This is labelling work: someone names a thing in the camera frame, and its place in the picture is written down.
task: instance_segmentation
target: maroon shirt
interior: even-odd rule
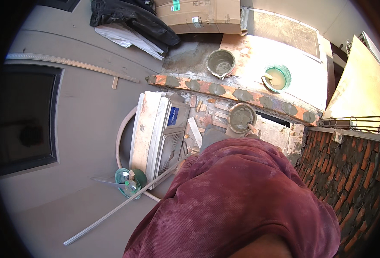
[[[281,152],[257,139],[227,139],[183,163],[123,257],[228,257],[268,233],[284,238],[294,257],[331,258],[340,243],[332,207]]]

